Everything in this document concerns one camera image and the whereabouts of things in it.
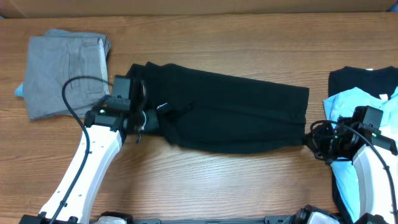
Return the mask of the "black t-shirt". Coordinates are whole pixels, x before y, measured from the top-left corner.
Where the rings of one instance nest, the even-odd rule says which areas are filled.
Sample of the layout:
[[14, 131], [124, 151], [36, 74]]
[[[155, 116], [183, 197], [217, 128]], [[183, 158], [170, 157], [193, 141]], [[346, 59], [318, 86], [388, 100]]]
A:
[[144, 133], [170, 144], [231, 154], [302, 144], [308, 88], [150, 62], [127, 77], [146, 91]]

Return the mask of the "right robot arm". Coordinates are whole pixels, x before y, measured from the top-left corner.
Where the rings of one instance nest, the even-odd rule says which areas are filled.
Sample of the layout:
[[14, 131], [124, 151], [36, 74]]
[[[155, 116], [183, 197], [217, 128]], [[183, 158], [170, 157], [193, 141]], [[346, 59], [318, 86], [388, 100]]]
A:
[[304, 144], [326, 164], [350, 161], [359, 184], [359, 222], [397, 223], [397, 146], [383, 136], [383, 112], [358, 106], [350, 118], [311, 124]]

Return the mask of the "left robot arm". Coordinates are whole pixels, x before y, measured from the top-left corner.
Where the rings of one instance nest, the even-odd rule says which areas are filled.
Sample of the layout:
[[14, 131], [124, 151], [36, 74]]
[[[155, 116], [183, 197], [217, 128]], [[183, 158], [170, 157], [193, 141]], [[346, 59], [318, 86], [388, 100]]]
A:
[[102, 96], [80, 119], [62, 89], [69, 112], [82, 128], [78, 149], [47, 203], [38, 215], [23, 215], [24, 223], [89, 223], [91, 209], [104, 175], [126, 136], [140, 136], [147, 126], [144, 110], [147, 87], [141, 78], [117, 75], [110, 84], [113, 91]]

